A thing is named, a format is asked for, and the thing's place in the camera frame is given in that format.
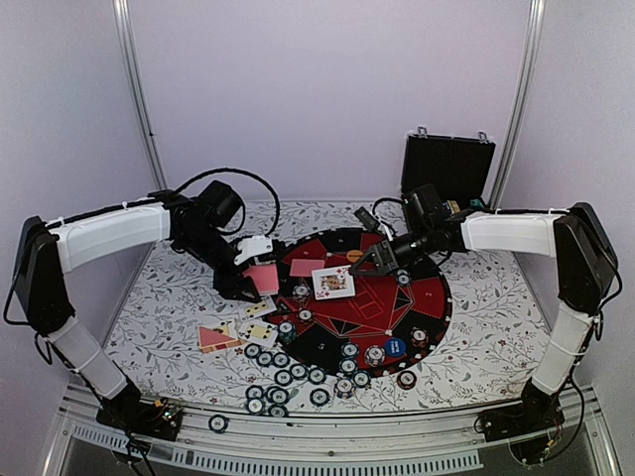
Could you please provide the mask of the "orange big blind button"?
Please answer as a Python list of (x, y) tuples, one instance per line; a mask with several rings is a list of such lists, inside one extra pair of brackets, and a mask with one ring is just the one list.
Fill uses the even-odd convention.
[(356, 262), (358, 262), (362, 256), (364, 255), (364, 253), (361, 250), (357, 250), (357, 249), (353, 249), (353, 250), (349, 250), (346, 254), (346, 260), (351, 263), (354, 264)]

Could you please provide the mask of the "blue chip stack seat one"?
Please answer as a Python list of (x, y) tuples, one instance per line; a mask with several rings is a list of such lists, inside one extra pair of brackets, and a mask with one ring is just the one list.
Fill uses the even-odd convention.
[(395, 280), (399, 286), (409, 286), (411, 284), (410, 275), (407, 272), (397, 273), (395, 275)]

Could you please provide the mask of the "red backed card deck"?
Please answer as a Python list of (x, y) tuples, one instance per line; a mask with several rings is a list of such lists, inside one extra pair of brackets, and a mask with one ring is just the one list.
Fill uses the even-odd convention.
[(251, 278), (261, 296), (272, 296), (279, 291), (278, 269), (276, 264), (251, 266), (243, 272)]

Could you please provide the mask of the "three of spades card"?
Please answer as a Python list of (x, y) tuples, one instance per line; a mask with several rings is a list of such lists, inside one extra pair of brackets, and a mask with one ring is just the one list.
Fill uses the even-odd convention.
[(267, 296), (257, 303), (248, 303), (239, 307), (238, 315), (241, 321), (247, 321), (272, 313), (276, 309), (274, 300)]

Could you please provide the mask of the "king of diamonds card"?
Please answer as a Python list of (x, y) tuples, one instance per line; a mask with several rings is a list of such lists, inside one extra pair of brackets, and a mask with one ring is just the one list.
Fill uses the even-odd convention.
[(352, 298), (355, 284), (349, 269), (349, 266), (337, 266), (312, 271), (315, 299)]

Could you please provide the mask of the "blue chip stack seat seven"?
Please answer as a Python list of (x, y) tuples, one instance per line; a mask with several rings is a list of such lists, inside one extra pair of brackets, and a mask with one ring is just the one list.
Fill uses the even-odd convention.
[(292, 292), (292, 296), (296, 300), (307, 300), (311, 294), (311, 288), (304, 284), (294, 286)]

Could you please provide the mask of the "green chip stack seat six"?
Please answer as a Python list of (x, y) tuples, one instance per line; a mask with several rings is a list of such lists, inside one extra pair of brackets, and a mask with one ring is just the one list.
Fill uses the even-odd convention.
[(283, 344), (289, 344), (297, 337), (297, 328), (290, 321), (282, 321), (278, 324), (278, 338)]

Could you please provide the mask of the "green chip table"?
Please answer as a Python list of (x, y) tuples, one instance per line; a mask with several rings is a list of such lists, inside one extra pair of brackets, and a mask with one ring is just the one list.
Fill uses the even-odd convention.
[(273, 356), (272, 363), (277, 368), (286, 368), (290, 365), (290, 361), (291, 359), (289, 355), (284, 352), (279, 352)]
[(273, 363), (274, 354), (269, 351), (262, 351), (256, 358), (259, 366), (269, 367)]

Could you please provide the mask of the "brown chip stack seat three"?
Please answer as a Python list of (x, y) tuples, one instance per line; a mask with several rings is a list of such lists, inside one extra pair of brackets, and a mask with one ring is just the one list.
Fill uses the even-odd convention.
[(428, 332), (423, 328), (415, 327), (411, 332), (411, 343), (416, 348), (426, 348), (430, 343)]

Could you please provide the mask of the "blue small blind button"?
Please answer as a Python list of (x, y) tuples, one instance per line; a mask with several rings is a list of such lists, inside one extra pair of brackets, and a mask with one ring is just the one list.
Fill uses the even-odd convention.
[(386, 354), (391, 358), (398, 358), (406, 354), (406, 343), (398, 337), (391, 337), (384, 345)]

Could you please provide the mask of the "blue chip stack seat four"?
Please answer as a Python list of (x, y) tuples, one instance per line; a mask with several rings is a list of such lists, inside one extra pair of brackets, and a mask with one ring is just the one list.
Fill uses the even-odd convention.
[(381, 366), (386, 359), (386, 350), (379, 345), (371, 345), (364, 351), (364, 363), (369, 368)]

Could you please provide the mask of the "green chip mat edge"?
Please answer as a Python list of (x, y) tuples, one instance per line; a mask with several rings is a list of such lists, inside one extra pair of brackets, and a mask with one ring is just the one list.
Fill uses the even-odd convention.
[(344, 358), (339, 362), (339, 371), (343, 374), (353, 374), (357, 370), (358, 366), (354, 358)]
[(307, 377), (308, 368), (304, 364), (296, 363), (289, 368), (289, 372), (295, 380), (302, 380)]

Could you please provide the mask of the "brown 100 poker chip stack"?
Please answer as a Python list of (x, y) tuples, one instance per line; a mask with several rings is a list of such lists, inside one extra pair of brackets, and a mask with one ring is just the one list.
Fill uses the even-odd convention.
[(412, 371), (405, 370), (397, 376), (397, 385), (402, 390), (412, 390), (415, 388), (416, 383), (417, 376)]

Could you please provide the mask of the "green chip front cluster top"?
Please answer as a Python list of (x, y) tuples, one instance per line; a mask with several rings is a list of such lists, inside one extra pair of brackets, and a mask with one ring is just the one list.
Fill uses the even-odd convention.
[(289, 393), (286, 389), (272, 386), (266, 391), (268, 401), (275, 405), (284, 406), (289, 401)]

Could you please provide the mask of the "green chip cluster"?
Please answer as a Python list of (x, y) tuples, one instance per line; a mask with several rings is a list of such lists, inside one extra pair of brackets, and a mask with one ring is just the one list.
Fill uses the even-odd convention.
[(284, 405), (273, 404), (268, 409), (270, 417), (287, 417), (288, 414), (288, 410)]
[(272, 386), (266, 391), (268, 401), (275, 405), (284, 406), (289, 401), (289, 393), (286, 389)]

